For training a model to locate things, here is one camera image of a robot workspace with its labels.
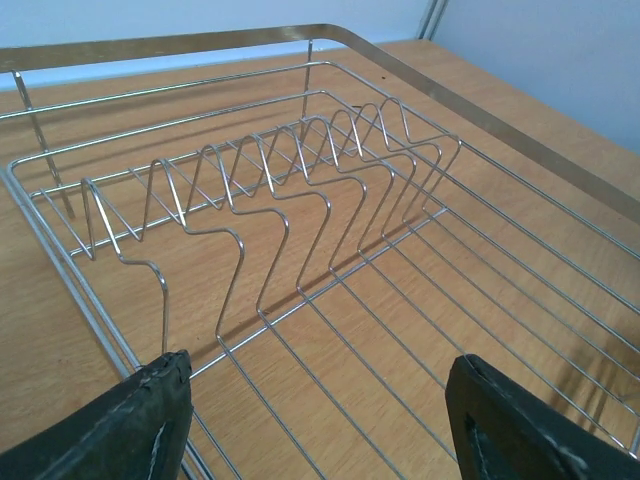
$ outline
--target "dish drainer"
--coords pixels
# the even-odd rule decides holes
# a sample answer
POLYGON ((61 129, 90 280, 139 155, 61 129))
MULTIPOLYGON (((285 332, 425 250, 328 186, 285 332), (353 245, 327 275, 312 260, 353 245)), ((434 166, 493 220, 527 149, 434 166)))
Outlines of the dish drainer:
MULTIPOLYGON (((306 62, 37 108, 14 72, 25 110, 0 116, 32 123, 42 151, 3 178, 115 368, 126 376, 162 352, 191 352, 185 475, 455 476, 443 387, 467 352, 635 456, 640 254, 597 226, 611 209, 633 220, 628 198, 585 187, 610 199, 593 207, 574 188, 587 174, 571 182, 579 167, 545 165, 546 147, 528 137, 508 143, 573 186, 533 162, 501 163, 355 71, 314 60, 319 31, 287 28, 215 34, 214 45, 309 38, 306 62), (252 90, 266 84, 282 91, 252 90), (258 93, 56 147, 41 127, 47 115, 233 85, 258 93), (203 123, 207 141, 194 145, 181 129, 203 123), (173 131, 189 148, 173 153, 173 131), (129 143, 153 135, 146 153, 129 143), (575 193, 588 214, 549 189, 575 193)), ((212 48, 195 37, 155 50, 161 39, 125 41, 124 53, 98 42, 89 57, 86 45, 50 48, 64 53, 57 65, 212 48)), ((362 39, 340 40, 459 106, 362 39)), ((38 48, 49 47, 11 58, 51 66, 38 48)), ((499 120, 469 112, 495 133, 499 120)), ((633 239, 638 226, 619 222, 633 239)))

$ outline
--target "wall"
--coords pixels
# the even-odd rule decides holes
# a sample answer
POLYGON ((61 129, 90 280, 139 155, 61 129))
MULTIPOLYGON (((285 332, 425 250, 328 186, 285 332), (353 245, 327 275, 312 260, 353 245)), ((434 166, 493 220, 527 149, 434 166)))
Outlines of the wall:
MULTIPOLYGON (((305 23, 335 23, 368 40, 388 42, 415 37, 427 4, 425 0, 6 0, 0 1, 0 48, 305 23)), ((318 49, 335 46, 331 42, 316 45, 318 49)), ((306 43, 296 42, 30 72, 25 81, 31 86, 48 85, 305 50, 306 43)), ((0 89, 12 86, 11 76, 0 74, 0 89)))
POLYGON ((640 154, 637 0, 450 0, 434 41, 640 154))

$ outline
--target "flat metal band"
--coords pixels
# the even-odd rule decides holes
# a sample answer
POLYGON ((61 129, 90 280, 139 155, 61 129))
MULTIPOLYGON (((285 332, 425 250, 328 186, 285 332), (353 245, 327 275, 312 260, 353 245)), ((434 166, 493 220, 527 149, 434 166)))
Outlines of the flat metal band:
POLYGON ((330 24, 0 49, 0 72, 133 60, 298 40, 339 42, 404 80, 558 177, 640 225, 640 201, 353 32, 330 24))

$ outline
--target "metal wire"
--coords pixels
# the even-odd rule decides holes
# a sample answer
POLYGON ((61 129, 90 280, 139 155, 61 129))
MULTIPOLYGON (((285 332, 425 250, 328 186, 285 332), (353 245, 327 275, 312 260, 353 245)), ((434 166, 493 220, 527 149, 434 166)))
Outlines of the metal wire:
MULTIPOLYGON (((367 298, 363 295, 359 295, 350 283, 349 279, 357 272, 365 271, 375 278, 383 281, 388 288, 395 292, 403 302, 408 305, 416 315, 416 318, 420 319, 424 324, 433 328, 440 336, 443 342, 449 344, 457 352, 463 354, 466 353, 463 342, 460 342, 453 338, 452 335, 447 333, 446 328, 443 328, 441 324, 436 321, 425 307, 413 299, 407 292, 403 291, 401 286, 396 283, 390 275, 385 273, 384 268, 379 265, 380 259, 383 256, 389 255, 392 252, 400 260, 399 262, 406 268, 406 272, 415 272, 418 277, 425 282, 425 285, 432 286, 438 291, 443 298, 445 298, 451 305, 461 312, 462 317, 470 320, 477 325, 482 331, 484 331, 489 337, 491 337, 501 348, 509 352, 513 358, 515 358, 522 367, 530 372, 531 375, 540 379, 551 391, 563 398, 573 409, 575 409, 582 417, 590 422, 594 428, 602 432, 608 437, 612 443, 618 445, 620 448, 625 449, 630 454, 634 455, 637 448, 640 427, 633 436, 630 442, 621 441, 615 432, 604 424, 599 418, 598 414, 591 414, 585 408, 583 408, 576 400, 571 398, 562 389, 551 381, 548 376, 536 368, 526 358, 519 353, 514 347, 509 345, 500 335, 500 332, 494 331, 485 319, 481 316, 470 311, 459 298, 453 295, 447 290, 447 288, 441 285, 437 279, 429 271, 422 268, 419 261, 416 261, 414 257, 415 251, 409 252, 405 247, 405 242, 409 238, 416 239, 418 244, 424 248, 424 255, 430 255, 430 258, 437 258, 447 268, 454 272, 461 282, 472 287, 483 298, 494 305, 498 310, 506 315, 510 321, 517 324, 520 328, 526 331, 530 336, 535 338, 538 342, 543 344, 547 349, 551 350, 554 355, 557 355, 563 362, 569 365, 575 370, 581 378, 593 385, 595 389, 602 395, 602 398, 609 398, 615 404, 620 405, 624 412, 628 414, 634 421, 638 421, 639 414, 636 409, 630 406, 628 400, 630 396, 617 395, 610 387, 605 385, 601 378, 597 375, 589 372, 576 362, 567 352, 557 348, 551 339, 546 338, 540 334, 536 329, 531 327, 526 321, 524 321, 519 315, 517 315, 511 308, 504 305, 500 300, 493 296, 487 289, 475 281, 472 276, 464 271, 463 268, 445 253, 443 253, 434 242, 430 241, 426 235, 421 233, 421 229, 427 225, 433 225, 429 228, 437 229, 443 232, 447 238, 451 238, 455 245, 460 246, 465 252, 468 252, 471 258, 477 260, 483 268, 493 272, 497 275, 501 281, 504 281, 514 294, 518 297, 527 299, 537 307, 539 307, 546 316, 553 319, 555 323, 560 325, 570 335, 574 335, 576 338, 583 342, 588 348, 596 352, 602 358, 610 362, 617 370, 623 372, 626 377, 634 382, 636 387, 639 387, 640 378, 633 371, 633 369, 626 365, 623 361, 615 358, 615 356, 608 352, 605 348, 599 345, 598 342, 590 338, 584 332, 574 327, 567 319, 559 315, 554 309, 548 306, 543 298, 532 294, 527 290, 521 282, 516 282, 506 273, 502 272, 498 267, 491 262, 489 257, 483 255, 479 251, 476 251, 469 243, 463 239, 463 235, 459 235, 453 228, 447 226, 447 223, 442 221, 442 218, 450 217, 454 219, 465 231, 477 234, 483 242, 490 245, 493 249, 507 258, 518 268, 522 269, 527 275, 541 282, 542 285, 549 292, 553 292, 558 295, 567 305, 570 305, 573 309, 579 312, 584 318, 594 322, 598 328, 605 331, 612 338, 616 338, 622 342, 626 348, 632 351, 634 354, 640 353, 640 348, 635 345, 630 339, 626 338, 621 332, 608 325, 603 319, 588 310, 585 306, 580 304, 577 300, 573 299, 570 295, 564 292, 560 287, 556 286, 550 280, 546 279, 543 275, 535 271, 532 267, 528 266, 524 261, 513 254, 506 246, 497 242, 491 238, 488 234, 483 232, 477 227, 473 219, 465 217, 464 214, 456 211, 450 205, 447 205, 438 195, 440 186, 448 182, 448 187, 453 186, 461 194, 468 195, 474 202, 488 210, 488 215, 495 215, 505 225, 510 225, 515 228, 527 238, 531 239, 542 250, 553 255, 562 265, 570 270, 577 272, 582 278, 586 279, 589 283, 596 286, 599 291, 609 295, 611 299, 615 300, 621 305, 624 305, 629 312, 633 315, 638 315, 640 309, 632 303, 631 300, 623 297, 617 293, 609 285, 602 282, 592 273, 585 270, 582 266, 576 263, 572 258, 565 255, 555 247, 546 243, 542 238, 536 235, 517 219, 512 218, 507 213, 503 212, 498 206, 493 205, 489 200, 479 195, 473 190, 473 186, 466 185, 458 178, 452 170, 454 161, 460 156, 461 152, 472 153, 476 158, 479 158, 496 171, 506 174, 511 180, 517 182, 526 191, 534 192, 541 199, 545 200, 554 208, 567 214, 568 218, 571 218, 580 224, 584 225, 589 231, 593 232, 600 238, 605 239, 611 245, 620 249, 620 251, 627 254, 631 261, 638 261, 640 255, 635 252, 628 245, 615 239, 610 233, 602 230, 600 227, 594 225, 590 221, 583 218, 578 213, 569 209, 567 206, 560 203, 558 200, 552 198, 546 194, 543 190, 536 187, 522 176, 512 172, 507 167, 499 163, 497 160, 488 157, 482 152, 478 151, 471 145, 467 144, 463 140, 459 139, 455 134, 448 132, 446 129, 424 117, 418 112, 404 105, 399 99, 387 95, 383 91, 379 90, 375 85, 369 83, 365 79, 362 79, 358 75, 350 72, 342 66, 332 64, 330 62, 311 62, 312 44, 309 43, 309 56, 308 62, 302 65, 295 65, 291 67, 271 69, 260 72, 251 72, 247 74, 232 75, 227 77, 220 77, 215 79, 207 79, 197 82, 183 83, 179 85, 171 85, 167 87, 160 87, 155 89, 148 89, 137 92, 128 92, 121 95, 113 95, 108 97, 100 97, 96 99, 88 99, 78 101, 74 103, 64 105, 53 105, 48 107, 33 108, 26 112, 13 112, 0 116, 0 121, 11 120, 15 118, 21 118, 24 115, 30 115, 32 119, 35 119, 35 113, 67 110, 76 107, 99 104, 105 102, 111 102, 123 98, 135 98, 145 95, 152 95, 160 92, 176 91, 183 88, 192 88, 200 85, 234 81, 242 78, 255 77, 260 75, 278 74, 284 72, 290 72, 294 70, 303 70, 305 74, 304 80, 304 92, 299 94, 292 94, 280 97, 269 98, 259 102, 252 102, 244 105, 235 105, 225 109, 215 110, 199 115, 192 115, 179 119, 173 119, 170 121, 148 125, 134 130, 119 132, 113 135, 90 139, 82 143, 75 145, 63 146, 58 149, 49 150, 43 147, 43 152, 18 159, 13 161, 8 169, 7 177, 8 184, 11 187, 12 194, 19 199, 20 202, 25 203, 25 212, 30 219, 30 223, 33 225, 36 233, 40 236, 48 238, 53 247, 58 250, 56 255, 60 256, 60 259, 55 258, 56 265, 64 262, 70 272, 73 275, 81 288, 86 293, 88 300, 93 304, 94 308, 98 312, 98 316, 101 319, 101 324, 98 324, 96 319, 93 318, 93 314, 89 312, 83 298, 77 298, 78 303, 86 310, 87 318, 92 322, 92 327, 96 332, 102 332, 102 325, 109 332, 109 335, 99 334, 101 342, 105 344, 110 355, 114 355, 114 358, 125 358, 132 368, 137 368, 140 365, 136 353, 130 346, 129 340, 125 338, 118 326, 110 319, 108 313, 101 305, 99 299, 91 290, 90 285, 84 278, 81 270, 78 268, 77 260, 85 256, 92 262, 98 262, 97 251, 100 248, 110 245, 113 249, 117 259, 128 266, 144 266, 150 269, 162 292, 162 341, 160 350, 165 352, 169 348, 170 340, 170 310, 169 299, 171 290, 167 279, 160 271, 158 265, 148 259, 133 259, 126 256, 123 252, 125 246, 128 245, 125 240, 132 238, 136 242, 143 244, 148 230, 158 228, 168 223, 175 223, 180 227, 180 230, 187 235, 192 236, 205 236, 206 238, 218 238, 217 234, 224 234, 227 237, 231 237, 235 242, 237 251, 226 252, 225 254, 232 253, 234 255, 235 267, 229 284, 224 292, 224 300, 220 307, 220 312, 215 321, 214 335, 217 344, 220 346, 222 352, 215 358, 205 362, 204 365, 197 368, 192 374, 192 378, 196 377, 205 378, 216 365, 220 365, 223 361, 233 365, 233 368, 238 375, 243 379, 246 385, 249 387, 252 394, 254 394, 262 406, 268 411, 269 415, 278 424, 281 430, 285 433, 288 440, 295 446, 298 453, 306 461, 309 468, 320 478, 326 478, 326 474, 318 463, 318 459, 314 458, 314 455, 308 451, 308 448, 301 442, 293 433, 291 426, 283 420, 282 412, 278 411, 276 405, 272 404, 265 392, 259 388, 258 383, 249 374, 249 371, 245 365, 240 361, 237 352, 239 349, 251 348, 252 342, 269 332, 272 338, 277 341, 280 348, 283 348, 288 355, 295 360, 296 364, 302 371, 305 372, 307 377, 314 383, 314 385, 322 392, 322 394, 331 402, 333 408, 349 423, 350 427, 357 432, 358 436, 368 445, 372 454, 381 459, 389 469, 389 472, 397 476, 398 478, 405 478, 406 472, 403 472, 398 467, 394 459, 384 451, 379 443, 376 443, 372 438, 370 432, 358 423, 352 413, 350 413, 347 406, 343 405, 337 398, 334 392, 321 380, 317 372, 311 368, 308 362, 305 362, 300 352, 296 350, 295 343, 288 341, 284 335, 279 331, 278 325, 286 319, 291 318, 296 312, 301 309, 313 312, 315 318, 320 320, 326 327, 332 332, 333 336, 339 340, 350 355, 355 358, 359 364, 361 364, 368 375, 375 380, 390 397, 397 402, 402 408, 402 411, 406 413, 416 425, 419 426, 421 431, 425 432, 433 441, 439 445, 445 452, 447 457, 453 461, 456 461, 456 456, 453 451, 452 445, 443 439, 441 435, 434 429, 429 422, 425 420, 414 408, 411 407, 409 402, 403 395, 393 388, 391 383, 385 378, 385 376, 376 369, 371 362, 369 362, 364 353, 359 349, 356 344, 350 340, 347 335, 341 332, 335 319, 332 319, 330 315, 322 310, 319 304, 319 300, 326 295, 331 295, 333 291, 342 291, 348 294, 353 299, 357 309, 362 313, 362 318, 371 322, 371 325, 380 327, 384 334, 398 345, 402 351, 410 358, 415 365, 418 366, 420 372, 423 372, 427 377, 440 388, 444 388, 445 383, 440 375, 436 372, 436 369, 429 365, 425 359, 421 357, 414 349, 412 349, 407 342, 405 342, 395 329, 394 322, 384 319, 381 315, 376 313, 375 309, 368 303, 367 298), (325 91, 325 90, 309 90, 309 77, 313 68, 317 67, 330 67, 336 68, 340 72, 345 73, 353 79, 362 82, 365 86, 374 90, 377 94, 383 95, 383 100, 380 103, 367 102, 359 107, 353 107, 348 102, 342 100, 337 95, 325 91), (330 117, 312 113, 310 100, 312 98, 323 99, 325 101, 331 101, 335 108, 334 113, 330 117), (204 145, 196 151, 187 152, 182 155, 173 158, 155 159, 147 165, 132 167, 126 170, 104 175, 95 178, 83 178, 79 182, 62 184, 58 182, 53 188, 38 188, 36 191, 28 193, 20 184, 18 178, 18 171, 22 168, 22 165, 33 162, 48 162, 51 169, 51 162, 53 158, 72 151, 90 149, 98 145, 114 142, 123 138, 134 137, 138 135, 144 135, 146 133, 159 131, 162 129, 168 129, 179 125, 184 125, 190 122, 197 122, 207 118, 221 117, 230 113, 252 110, 267 105, 275 105, 282 102, 300 101, 302 100, 302 112, 301 118, 295 121, 280 125, 262 132, 256 132, 251 135, 239 138, 229 139, 220 144, 204 145), (400 128, 395 131, 391 131, 389 125, 390 118, 400 120, 400 128), (410 121, 417 120, 421 126, 420 131, 432 132, 435 130, 435 134, 427 135, 424 138, 417 138, 414 128, 414 132, 410 129, 410 121), (274 165, 284 162, 286 168, 284 170, 274 170, 274 165), (189 174, 185 165, 191 164, 194 166, 193 174, 189 174), (223 193, 213 194, 211 193, 211 185, 205 184, 203 181, 203 166, 207 168, 213 168, 213 172, 218 179, 218 187, 222 187, 223 193), (250 181, 246 179, 239 179, 238 172, 241 166, 251 165, 251 168, 256 171, 256 178, 250 181), (416 178, 418 171, 424 173, 422 178, 416 178), (166 185, 169 189, 170 201, 163 200, 160 195, 157 184, 154 184, 154 177, 160 172, 163 178, 166 180, 166 185), (383 172, 385 178, 388 177, 388 181, 383 185, 382 194, 377 201, 373 209, 363 208, 368 198, 368 186, 364 180, 365 175, 371 172, 383 172), (292 178, 297 177, 300 182, 294 183, 292 178), (188 185, 188 195, 182 198, 179 194, 179 189, 176 184, 176 179, 181 178, 188 185), (141 220, 139 224, 133 224, 128 222, 122 212, 119 211, 116 204, 117 201, 107 197, 104 190, 104 186, 114 181, 128 182, 142 186, 145 192, 144 206, 141 205, 140 215, 141 220), (326 262, 326 274, 330 281, 324 286, 312 286, 303 282, 305 278, 305 272, 308 271, 309 265, 312 259, 316 259, 319 253, 317 248, 320 242, 327 236, 327 225, 332 218, 333 205, 331 199, 326 191, 331 189, 332 185, 340 185, 343 190, 351 189, 356 192, 354 198, 357 198, 353 211, 347 212, 348 221, 344 228, 342 228, 337 234, 332 232, 331 235, 335 237, 335 247, 330 252, 326 262), (267 207, 260 203, 258 200, 258 193, 266 188, 271 199, 282 208, 267 207), (67 199, 69 195, 74 192, 80 192, 83 200, 84 217, 86 220, 86 235, 81 233, 74 222, 71 222, 65 212, 63 212, 57 205, 55 195, 62 195, 63 199, 67 199), (204 202, 196 203, 196 194, 204 199, 204 202), (55 214, 55 218, 61 221, 61 225, 65 230, 68 230, 73 240, 73 245, 63 246, 61 240, 58 237, 58 233, 54 231, 53 227, 45 219, 45 216, 41 212, 41 207, 36 204, 36 201, 42 198, 43 205, 48 206, 55 214), (247 199, 247 204, 253 205, 252 208, 240 208, 238 199, 247 199), (313 212, 319 220, 320 225, 313 233, 313 241, 308 251, 305 252, 304 261, 299 266, 299 270, 296 268, 295 276, 295 291, 294 300, 295 305, 290 307, 284 313, 280 315, 273 315, 270 312, 269 306, 266 305, 266 292, 269 289, 271 282, 273 282, 274 272, 279 266, 287 263, 287 256, 285 251, 289 248, 290 237, 290 219, 286 215, 287 204, 292 202, 301 202, 304 199, 316 199, 319 200, 323 207, 315 207, 313 212), (151 205, 157 204, 165 212, 163 216, 158 218, 152 218, 151 205), (388 212, 384 216, 381 212, 390 205, 388 212), (437 213, 431 213, 429 205, 434 205, 438 208, 437 213), (411 216, 415 206, 419 206, 422 218, 415 220, 411 216), (189 220, 193 213, 213 207, 213 211, 222 211, 227 209, 235 216, 246 217, 248 222, 261 222, 262 219, 275 218, 282 225, 282 232, 277 251, 271 259, 268 267, 268 271, 264 276, 264 281, 260 286, 259 293, 255 298, 255 312, 257 318, 264 324, 264 326, 245 336, 244 338, 236 341, 234 344, 228 342, 224 337, 224 326, 226 325, 225 319, 229 311, 229 306, 234 302, 239 279, 245 275, 245 245, 241 236, 233 229, 224 225, 207 229, 194 229, 190 227, 189 220), (96 238, 96 219, 92 214, 92 209, 97 210, 98 220, 107 233, 106 238, 96 238), (116 229, 115 222, 110 220, 109 214, 112 214, 117 223, 122 224, 118 226, 121 230, 116 229), (379 226, 380 230, 374 231, 374 225, 381 222, 379 226), (354 232, 355 225, 364 225, 362 233, 358 236, 357 245, 355 247, 346 246, 346 239, 350 234, 354 232), (376 242, 379 242, 379 246, 373 248, 370 247, 371 236, 374 237, 376 242), (338 262, 339 254, 352 254, 354 258, 358 259, 358 263, 344 270, 338 262)), ((58 268, 61 275, 65 280, 71 282, 70 276, 67 275, 62 266, 58 268)), ((242 468, 234 463, 233 452, 228 451, 224 447, 224 441, 220 440, 220 437, 214 436, 213 432, 216 430, 216 426, 205 418, 199 411, 194 411, 194 420, 204 432, 206 444, 199 444, 198 448, 192 440, 188 445, 189 463, 183 465, 183 469, 190 477, 195 477, 197 474, 205 478, 214 478, 214 472, 204 460, 203 455, 199 450, 202 448, 214 449, 218 455, 224 461, 226 467, 235 478, 242 478, 242 468)))

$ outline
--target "wire basket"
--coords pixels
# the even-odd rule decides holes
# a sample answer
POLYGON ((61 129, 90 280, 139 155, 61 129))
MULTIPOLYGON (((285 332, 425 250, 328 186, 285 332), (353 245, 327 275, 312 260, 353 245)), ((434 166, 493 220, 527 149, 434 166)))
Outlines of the wire basket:
POLYGON ((547 193, 573 187, 543 191, 311 43, 36 109, 14 76, 28 110, 0 120, 28 115, 43 151, 7 182, 114 365, 191 353, 187 476, 455 477, 443 387, 468 352, 637 452, 640 255, 596 226, 606 207, 547 193), (47 120, 78 128, 47 143, 47 120))

